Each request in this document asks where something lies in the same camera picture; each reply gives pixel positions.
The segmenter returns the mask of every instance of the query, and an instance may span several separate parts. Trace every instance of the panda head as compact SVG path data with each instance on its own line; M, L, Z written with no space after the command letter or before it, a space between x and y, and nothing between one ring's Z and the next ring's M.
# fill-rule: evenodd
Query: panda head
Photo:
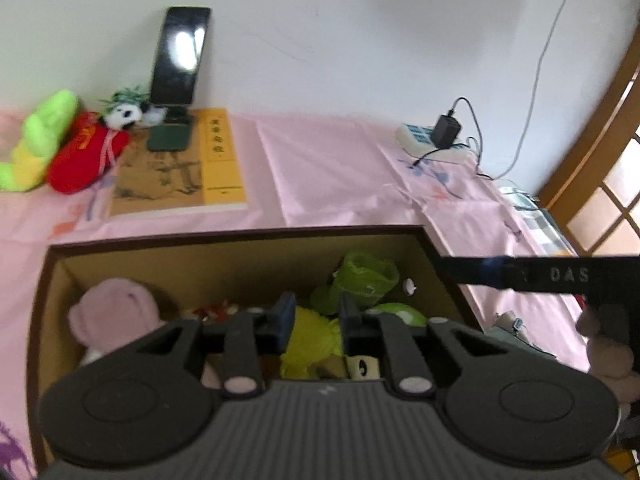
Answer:
M121 103L117 105L111 112L100 117L100 124L110 128L111 130L128 130L136 124L143 114L143 106Z

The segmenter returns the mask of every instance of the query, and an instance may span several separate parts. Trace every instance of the brown box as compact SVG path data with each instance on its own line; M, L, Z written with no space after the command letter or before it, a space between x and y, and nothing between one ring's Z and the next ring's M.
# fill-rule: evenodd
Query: brown box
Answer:
M178 234L52 246L38 284L27 355L27 406L31 446L39 471L52 455L37 424L41 394L74 370L84 348L73 338L66 313L92 286L114 277L145 285L163 319L230 300L240 305L275 302L285 290L308 298L327 283L344 254L369 251L396 262L401 286L385 297L479 329L459 287L437 275L438 253L420 226L373 226Z

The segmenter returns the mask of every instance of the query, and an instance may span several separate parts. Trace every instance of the white wall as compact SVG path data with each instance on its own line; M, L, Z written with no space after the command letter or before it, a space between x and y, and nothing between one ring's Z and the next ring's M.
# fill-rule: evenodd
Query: white wall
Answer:
M484 170L495 174L515 149L560 1L0 0L0 106L27 110L58 88L91 103L147 83L164 8L204 5L215 23L196 105L433 124L464 94L484 130ZM540 186L580 133L639 5L568 1L511 174L521 186Z

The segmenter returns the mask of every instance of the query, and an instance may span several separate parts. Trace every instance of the power strip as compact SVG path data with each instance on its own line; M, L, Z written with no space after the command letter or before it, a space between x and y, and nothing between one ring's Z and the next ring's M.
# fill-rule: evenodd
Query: power strip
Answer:
M431 142L432 128L423 126L415 126L414 124L401 124L396 130L396 140L400 147L409 155L420 158L423 155L437 150L433 142ZM430 160L439 160L441 162L461 163L467 157L473 157L472 150L467 146L460 146L462 141L456 140L453 146L447 150L439 150L428 156Z

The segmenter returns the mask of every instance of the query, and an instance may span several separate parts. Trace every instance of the phone screen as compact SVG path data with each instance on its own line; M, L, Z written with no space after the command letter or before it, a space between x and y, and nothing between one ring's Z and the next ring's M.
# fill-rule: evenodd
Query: phone screen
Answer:
M190 105L209 25L208 7L170 7L164 18L151 82L155 105Z

